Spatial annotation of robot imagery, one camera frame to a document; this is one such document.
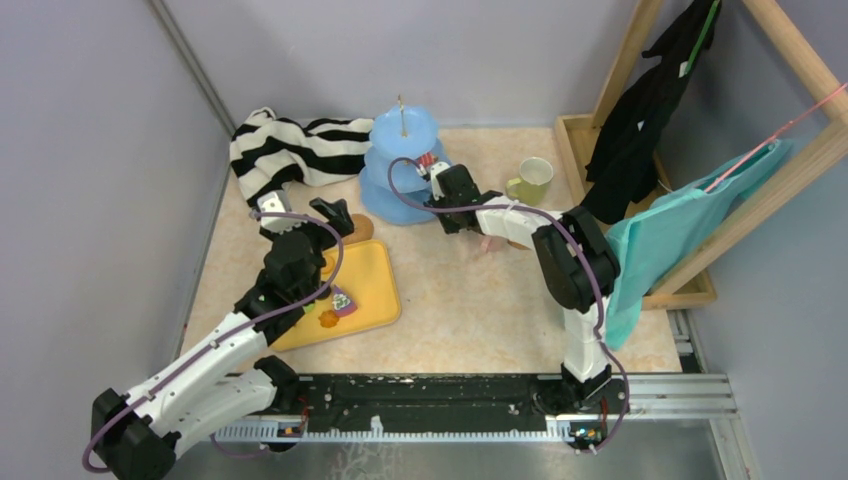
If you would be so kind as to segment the red striped cake slice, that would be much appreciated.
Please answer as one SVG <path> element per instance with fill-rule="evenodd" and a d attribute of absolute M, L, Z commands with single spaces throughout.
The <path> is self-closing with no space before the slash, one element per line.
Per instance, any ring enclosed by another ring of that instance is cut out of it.
<path fill-rule="evenodd" d="M 427 152 L 417 159 L 418 166 L 424 171 L 428 171 L 437 161 L 439 157 Z"/>

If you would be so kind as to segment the yellow plastic tray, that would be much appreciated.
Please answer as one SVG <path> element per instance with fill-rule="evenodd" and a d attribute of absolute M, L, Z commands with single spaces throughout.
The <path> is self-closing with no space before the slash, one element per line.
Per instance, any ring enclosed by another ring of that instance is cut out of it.
<path fill-rule="evenodd" d="M 334 328 L 322 328 L 319 315 L 332 308 L 331 295 L 315 302 L 315 308 L 271 345 L 282 352 L 320 343 L 393 323 L 401 313 L 401 304 L 386 245 L 371 239 L 344 247 L 344 258 L 332 282 L 344 289 L 358 310 L 340 318 Z"/>

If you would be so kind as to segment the blue three-tier cake stand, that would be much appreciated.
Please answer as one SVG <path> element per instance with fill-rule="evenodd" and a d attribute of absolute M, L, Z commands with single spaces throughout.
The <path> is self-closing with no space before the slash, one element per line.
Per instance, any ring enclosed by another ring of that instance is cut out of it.
<path fill-rule="evenodd" d="M 434 220 L 434 214 L 402 200 L 422 205 L 431 196 L 430 182 L 420 175 L 420 156 L 431 152 L 438 161 L 449 161 L 430 111 L 400 102 L 375 118 L 369 140 L 371 146 L 358 176 L 360 199 L 367 212 L 398 226 Z"/>

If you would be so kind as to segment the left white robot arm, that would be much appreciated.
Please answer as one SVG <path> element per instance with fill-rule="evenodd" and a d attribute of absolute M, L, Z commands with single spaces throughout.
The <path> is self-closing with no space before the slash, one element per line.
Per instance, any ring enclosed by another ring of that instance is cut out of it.
<path fill-rule="evenodd" d="M 292 411 L 299 376 L 276 356 L 263 356 L 329 296 L 324 253 L 342 250 L 354 231 L 345 200 L 310 201 L 317 217 L 287 210 L 279 192 L 252 212 L 271 248 L 254 285 L 201 342 L 123 394 L 102 392 L 92 404 L 83 468 L 118 479 L 161 479 L 200 441 L 231 422 L 270 408 Z"/>

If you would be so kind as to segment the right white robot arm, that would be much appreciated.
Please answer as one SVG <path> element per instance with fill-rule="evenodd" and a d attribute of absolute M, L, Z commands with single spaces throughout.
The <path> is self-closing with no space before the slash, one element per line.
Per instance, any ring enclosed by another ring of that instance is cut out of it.
<path fill-rule="evenodd" d="M 582 206 L 551 212 L 482 192 L 463 165 L 437 162 L 421 168 L 431 184 L 425 206 L 448 234 L 470 230 L 532 250 L 551 297 L 564 310 L 566 352 L 563 398 L 576 412 L 590 411 L 611 379 L 602 307 L 621 272 L 592 214 Z"/>

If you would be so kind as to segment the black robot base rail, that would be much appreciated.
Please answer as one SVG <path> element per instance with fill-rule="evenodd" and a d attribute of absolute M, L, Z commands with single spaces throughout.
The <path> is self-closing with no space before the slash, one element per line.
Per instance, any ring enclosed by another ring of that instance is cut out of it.
<path fill-rule="evenodd" d="M 294 402 L 237 424 L 273 452 L 298 443 L 563 443 L 599 447 L 629 410 L 612 379 L 580 400 L 559 374 L 304 376 Z"/>

